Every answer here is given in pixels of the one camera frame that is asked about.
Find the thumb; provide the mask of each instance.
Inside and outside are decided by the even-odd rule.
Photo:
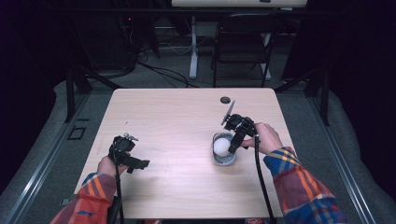
[[[120,174],[124,173],[124,171],[126,171],[129,167],[126,165],[120,165],[119,166],[119,172]]]
[[[253,138],[242,141],[241,147],[255,147]]]

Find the shirt sleeve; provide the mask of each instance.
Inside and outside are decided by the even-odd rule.
[[[282,147],[264,157],[287,223],[347,223],[332,193]]]
[[[107,208],[116,192],[113,176],[93,173],[87,176],[76,199],[62,209],[52,223],[106,223]]]

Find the chair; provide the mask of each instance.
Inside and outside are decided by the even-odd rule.
[[[216,88],[217,63],[266,63],[262,74],[262,87],[271,57],[275,37],[282,29],[276,15],[262,13],[231,14],[219,21],[216,29],[212,69],[213,87]],[[269,34],[264,44],[262,35]]]

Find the hand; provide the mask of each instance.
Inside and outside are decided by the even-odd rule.
[[[280,147],[283,147],[283,144],[279,138],[279,134],[273,127],[264,123],[256,123],[255,125],[260,137],[259,151],[261,153],[268,154],[279,149]],[[253,137],[248,140],[244,140],[241,144],[241,147],[255,147],[254,145],[255,143]]]
[[[121,175],[127,169],[128,169],[128,166],[120,165],[119,166],[119,174]],[[105,156],[99,162],[97,172],[105,174],[105,175],[116,176],[116,165],[108,156]]]

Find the table leg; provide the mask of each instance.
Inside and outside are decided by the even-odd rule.
[[[265,34],[265,35],[263,35],[263,37],[264,37],[264,45],[267,45],[268,44],[268,42],[270,41],[270,34]],[[266,63],[261,63],[260,64],[260,67],[262,68],[262,74],[264,75],[264,71],[265,71],[265,66],[266,66],[267,64]],[[268,69],[268,71],[267,71],[267,75],[265,76],[265,80],[266,81],[269,81],[269,80],[271,80],[271,74],[270,74],[270,69]]]
[[[196,34],[195,17],[191,18],[191,64],[190,64],[190,78],[197,78],[198,52],[197,52],[197,34]]]

